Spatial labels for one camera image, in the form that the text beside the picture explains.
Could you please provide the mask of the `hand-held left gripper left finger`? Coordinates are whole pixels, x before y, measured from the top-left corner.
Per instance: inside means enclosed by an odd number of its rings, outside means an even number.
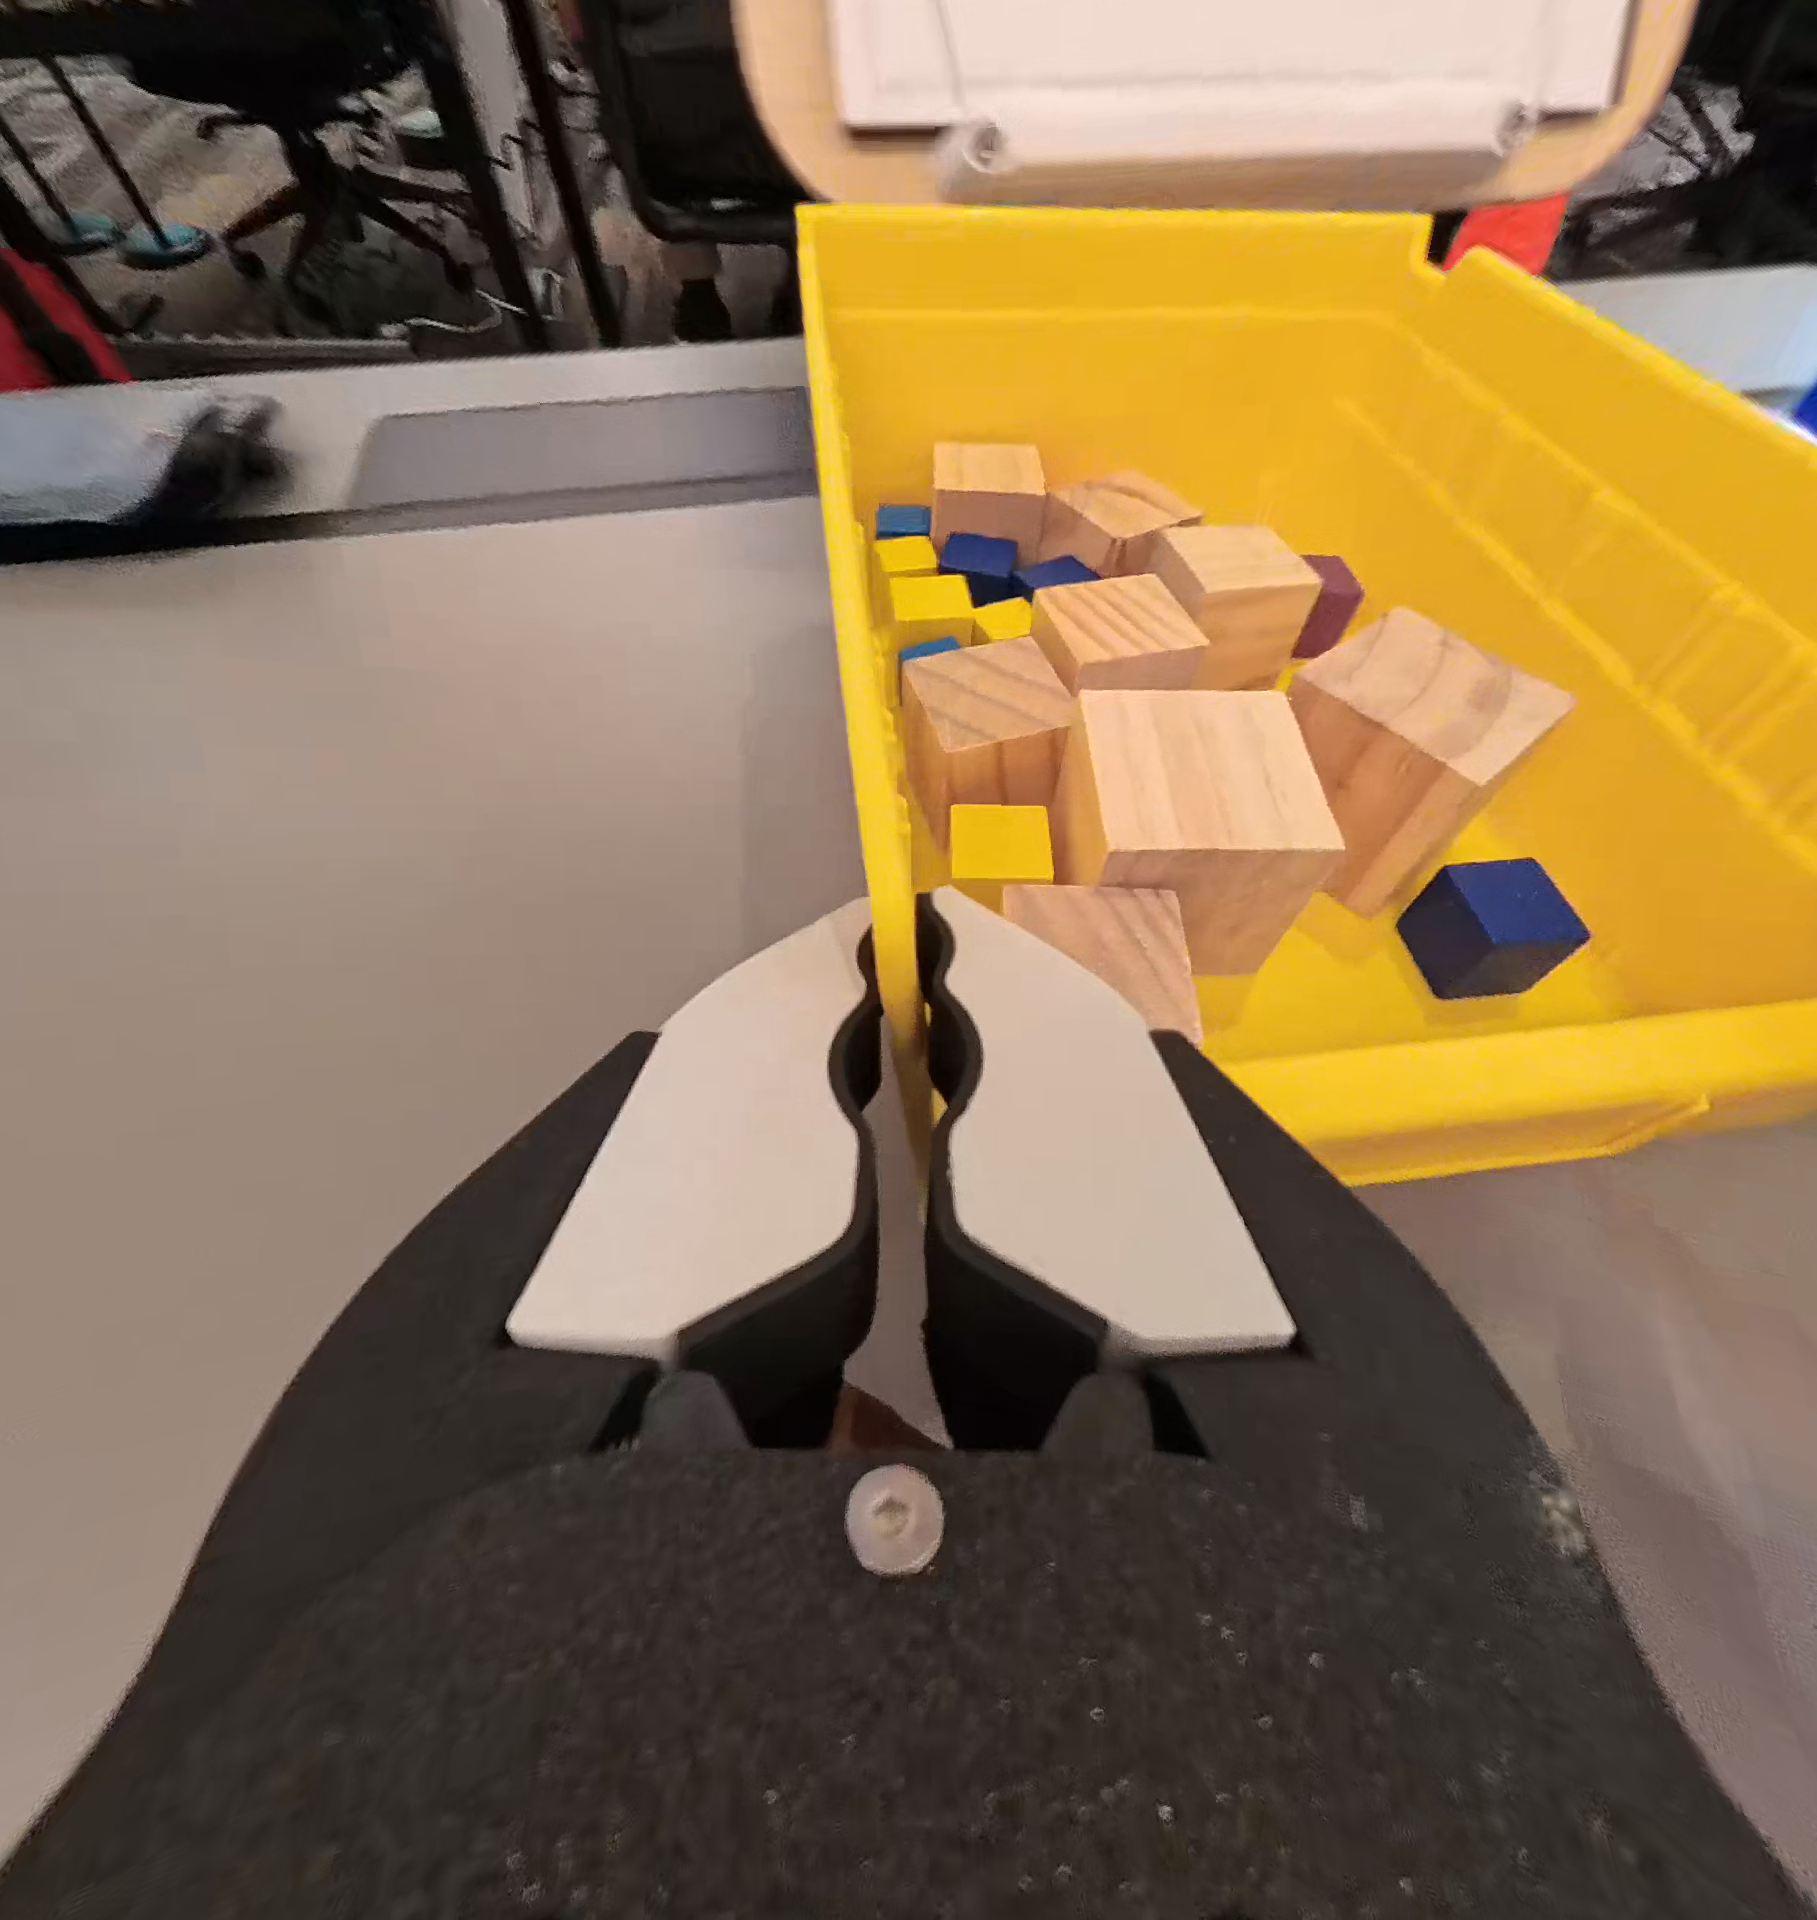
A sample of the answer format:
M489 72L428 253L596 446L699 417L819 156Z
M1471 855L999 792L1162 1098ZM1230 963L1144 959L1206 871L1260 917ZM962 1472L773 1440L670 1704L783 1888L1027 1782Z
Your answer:
M753 1445L812 1450L879 1292L870 904L738 962L641 1041L507 1341L706 1376Z

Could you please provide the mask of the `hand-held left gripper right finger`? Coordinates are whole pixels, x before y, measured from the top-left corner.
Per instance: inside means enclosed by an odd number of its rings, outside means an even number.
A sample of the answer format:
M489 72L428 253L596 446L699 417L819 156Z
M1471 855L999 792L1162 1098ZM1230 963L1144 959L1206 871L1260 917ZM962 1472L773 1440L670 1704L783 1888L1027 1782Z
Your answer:
M1037 1450L1097 1373L1279 1355L1296 1319L1175 1069L1208 1060L950 888L916 901L924 1347L956 1450Z

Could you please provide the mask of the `pile of plain wooden cubes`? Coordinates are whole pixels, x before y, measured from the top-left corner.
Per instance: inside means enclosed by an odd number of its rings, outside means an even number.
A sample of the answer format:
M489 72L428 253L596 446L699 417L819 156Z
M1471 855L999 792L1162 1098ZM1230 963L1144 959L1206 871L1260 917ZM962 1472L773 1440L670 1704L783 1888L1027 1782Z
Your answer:
M1328 896L1409 894L1575 713L1557 685L1391 607L1316 659L1321 582L1271 525L1114 469L1051 487L1037 446L940 442L932 541L1018 541L1104 581L1032 635L896 664L907 792L949 858L953 805L1044 805L1061 915L1099 948L1173 926L1175 978L1249 978Z

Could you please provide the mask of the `small purple cube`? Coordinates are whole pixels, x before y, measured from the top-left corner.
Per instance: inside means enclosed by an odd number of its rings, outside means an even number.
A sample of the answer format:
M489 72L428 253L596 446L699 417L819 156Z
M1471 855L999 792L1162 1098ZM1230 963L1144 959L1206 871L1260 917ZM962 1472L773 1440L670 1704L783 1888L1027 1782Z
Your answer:
M1294 646L1294 659L1316 659L1337 646L1350 631L1353 618L1365 601L1365 589L1353 565L1336 556L1301 556L1321 582Z

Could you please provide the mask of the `yellow plastic bin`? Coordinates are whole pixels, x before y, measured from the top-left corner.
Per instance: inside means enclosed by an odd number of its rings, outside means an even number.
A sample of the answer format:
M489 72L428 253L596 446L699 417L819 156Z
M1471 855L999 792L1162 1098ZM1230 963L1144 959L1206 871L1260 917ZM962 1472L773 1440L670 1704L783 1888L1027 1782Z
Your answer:
M1532 857L1591 945L1434 1002L1314 901L1206 1049L1350 1184L1817 1114L1817 444L1421 217L806 206L799 299L874 963L916 1159L909 798L872 516L933 444L1143 469L1353 564L1576 709L1449 857Z

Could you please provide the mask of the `grey desk hatch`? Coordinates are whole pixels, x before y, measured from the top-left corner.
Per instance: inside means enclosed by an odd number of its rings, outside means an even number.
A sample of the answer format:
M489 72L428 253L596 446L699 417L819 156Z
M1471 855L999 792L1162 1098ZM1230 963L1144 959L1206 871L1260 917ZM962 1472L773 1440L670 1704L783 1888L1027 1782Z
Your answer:
M799 387L392 416L363 444L356 511L601 498L678 508L816 493Z
M212 387L0 397L0 534L221 516L282 468L280 406Z

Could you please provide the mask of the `white desk stand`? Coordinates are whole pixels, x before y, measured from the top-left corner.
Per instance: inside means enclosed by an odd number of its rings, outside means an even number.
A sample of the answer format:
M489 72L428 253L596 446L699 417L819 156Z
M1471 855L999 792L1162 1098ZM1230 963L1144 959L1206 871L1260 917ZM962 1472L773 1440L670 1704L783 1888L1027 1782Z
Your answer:
M1426 215L1469 203L1541 120L1471 84L1038 96L941 134L930 181L950 206Z

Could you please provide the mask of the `black office chair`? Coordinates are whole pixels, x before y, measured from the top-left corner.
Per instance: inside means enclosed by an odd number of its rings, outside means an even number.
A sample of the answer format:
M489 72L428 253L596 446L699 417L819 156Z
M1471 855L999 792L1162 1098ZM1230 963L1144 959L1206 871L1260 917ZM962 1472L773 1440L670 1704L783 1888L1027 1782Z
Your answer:
M601 132L666 245L796 244L799 186L747 91L728 3L583 3Z
M370 96L401 77L417 52L419 36L398 24L390 4L323 4L294 43L267 45L242 32L185 55L127 59L127 81L155 98L204 110L201 140L239 129L277 138L290 181L224 229L224 253L240 276L261 286L267 267L246 245L296 222L280 290L300 308L320 312L314 256L332 244L356 245L368 222L434 259L452 292L474 293L471 268L393 203L396 185L363 164L340 161L326 142L330 129L367 132L376 120Z

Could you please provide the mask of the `red bag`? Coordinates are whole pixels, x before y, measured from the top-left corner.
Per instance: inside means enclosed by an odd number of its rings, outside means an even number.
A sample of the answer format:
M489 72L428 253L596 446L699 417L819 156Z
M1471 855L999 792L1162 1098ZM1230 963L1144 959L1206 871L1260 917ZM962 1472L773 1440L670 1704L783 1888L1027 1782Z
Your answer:
M26 287L42 314L62 333L80 343L89 357L101 379L129 383L131 376L117 357L105 333L87 318L80 303L57 281L57 276L27 260L5 253L12 268L20 270ZM57 386L48 362L32 349L32 341L17 330L0 306L0 394L37 391Z

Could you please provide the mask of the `beige wooden board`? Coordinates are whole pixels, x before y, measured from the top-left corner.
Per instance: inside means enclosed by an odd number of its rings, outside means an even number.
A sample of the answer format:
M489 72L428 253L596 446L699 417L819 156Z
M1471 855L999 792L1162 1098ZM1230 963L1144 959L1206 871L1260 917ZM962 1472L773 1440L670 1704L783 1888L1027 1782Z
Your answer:
M1653 121L1682 65L1699 7L1635 7L1617 103L1587 114L1541 111L1537 134L1485 189L1473 190L1469 203L1456 207L1532 201L1582 186ZM836 100L824 8L826 3L730 7L752 106L778 158L819 201L944 206L932 189L930 158L950 129L849 132Z

